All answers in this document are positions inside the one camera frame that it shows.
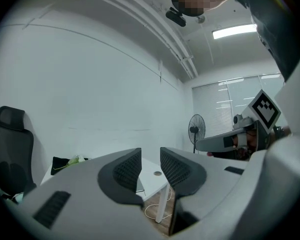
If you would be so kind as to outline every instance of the wooden floor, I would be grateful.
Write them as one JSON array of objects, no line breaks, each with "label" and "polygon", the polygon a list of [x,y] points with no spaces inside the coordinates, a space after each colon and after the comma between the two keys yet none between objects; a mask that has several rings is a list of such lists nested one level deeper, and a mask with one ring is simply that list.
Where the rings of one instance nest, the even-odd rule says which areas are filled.
[{"label": "wooden floor", "polygon": [[[174,203],[175,203],[175,193],[172,190],[172,194],[171,191],[169,191],[168,194],[168,198],[171,196],[171,199],[166,202],[166,207],[165,207],[165,211],[164,211],[164,215],[163,217],[166,217],[168,215],[171,215],[173,210],[174,210]],[[146,214],[151,217],[151,218],[155,218],[157,215],[157,210],[158,210],[158,205],[155,204],[159,204],[159,199],[160,199],[160,192],[155,194],[153,197],[149,198],[147,201],[144,202],[144,208],[143,211],[145,211],[145,209],[149,206],[149,205],[153,205],[150,206],[147,210],[146,210]],[[156,223],[155,219],[150,219],[147,217],[147,219],[149,220],[149,222],[165,237],[168,237],[169,235],[169,226],[170,226],[170,222],[171,222],[171,216],[163,219],[161,221],[161,223]]]}]

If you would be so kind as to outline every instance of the cable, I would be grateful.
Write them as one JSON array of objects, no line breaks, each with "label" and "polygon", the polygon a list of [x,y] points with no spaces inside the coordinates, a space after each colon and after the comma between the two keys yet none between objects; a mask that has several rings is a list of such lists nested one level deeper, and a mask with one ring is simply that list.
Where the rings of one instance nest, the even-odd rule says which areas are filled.
[{"label": "cable", "polygon": [[[171,199],[171,197],[172,197],[172,189],[169,187],[169,190],[171,191],[171,194],[170,194],[170,197],[169,197],[169,199],[167,200],[167,202]],[[147,214],[146,214],[146,210],[150,207],[150,206],[158,206],[159,204],[157,203],[157,204],[151,204],[151,205],[149,205],[147,208],[145,208],[145,210],[144,210],[144,215],[145,216],[147,216],[149,219],[152,219],[152,220],[155,220],[156,218],[152,218],[152,217],[150,217],[150,216],[148,216]]]}]

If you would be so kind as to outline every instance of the mesh chair back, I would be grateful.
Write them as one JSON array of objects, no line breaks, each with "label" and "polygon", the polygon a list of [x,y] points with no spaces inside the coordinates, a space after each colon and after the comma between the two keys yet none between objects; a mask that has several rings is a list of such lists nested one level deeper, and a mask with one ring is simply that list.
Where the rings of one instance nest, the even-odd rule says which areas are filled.
[{"label": "mesh chair back", "polygon": [[0,188],[13,196],[33,183],[33,134],[24,129],[25,111],[0,107]]}]

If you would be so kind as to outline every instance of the standing fan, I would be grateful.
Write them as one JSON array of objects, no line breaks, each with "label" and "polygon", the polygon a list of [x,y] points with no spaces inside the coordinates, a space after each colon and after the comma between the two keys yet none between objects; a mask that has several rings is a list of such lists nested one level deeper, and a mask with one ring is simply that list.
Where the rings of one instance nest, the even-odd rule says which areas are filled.
[{"label": "standing fan", "polygon": [[206,124],[201,115],[195,114],[189,122],[189,138],[193,144],[193,153],[196,152],[196,141],[202,140],[206,135]]}]

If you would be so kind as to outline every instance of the green object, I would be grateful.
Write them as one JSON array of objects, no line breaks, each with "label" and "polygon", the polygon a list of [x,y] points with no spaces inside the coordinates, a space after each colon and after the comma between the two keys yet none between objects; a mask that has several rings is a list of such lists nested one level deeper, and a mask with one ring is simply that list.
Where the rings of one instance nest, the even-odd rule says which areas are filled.
[{"label": "green object", "polygon": [[72,165],[75,165],[78,163],[79,163],[79,157],[76,157],[76,158],[70,159],[69,162],[65,166],[57,168],[57,169],[55,169],[55,168],[53,168],[53,169],[60,170],[60,169],[63,169],[63,168],[66,168],[66,167],[69,167],[69,166],[72,166]]}]

